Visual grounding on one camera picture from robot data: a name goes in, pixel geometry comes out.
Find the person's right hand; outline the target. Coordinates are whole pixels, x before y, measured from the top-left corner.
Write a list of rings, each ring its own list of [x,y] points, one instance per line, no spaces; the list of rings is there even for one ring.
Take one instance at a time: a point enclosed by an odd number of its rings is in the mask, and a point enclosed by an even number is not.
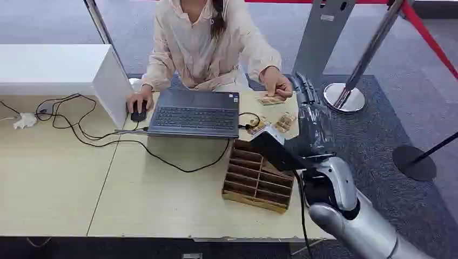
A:
[[[146,111],[151,109],[153,105],[152,99],[153,87],[149,84],[143,84],[140,88],[139,92],[132,92],[126,101],[127,110],[129,113],[134,112],[134,104],[137,102],[137,109],[138,112],[142,112],[143,109],[143,101],[146,100]]]

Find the person's left hand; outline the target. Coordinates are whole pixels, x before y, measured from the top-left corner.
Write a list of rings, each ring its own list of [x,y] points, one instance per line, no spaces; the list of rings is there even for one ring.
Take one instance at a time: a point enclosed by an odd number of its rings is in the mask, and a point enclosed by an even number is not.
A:
[[[275,66],[269,66],[261,71],[259,79],[265,85],[268,97],[282,100],[291,98],[293,89],[291,82]]]

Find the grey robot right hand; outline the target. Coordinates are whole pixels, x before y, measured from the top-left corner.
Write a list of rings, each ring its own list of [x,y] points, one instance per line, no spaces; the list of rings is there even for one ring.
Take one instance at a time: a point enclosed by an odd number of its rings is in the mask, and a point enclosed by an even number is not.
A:
[[[304,158],[336,156],[331,113],[310,79],[299,72],[288,76],[297,94],[299,134],[285,145]]]

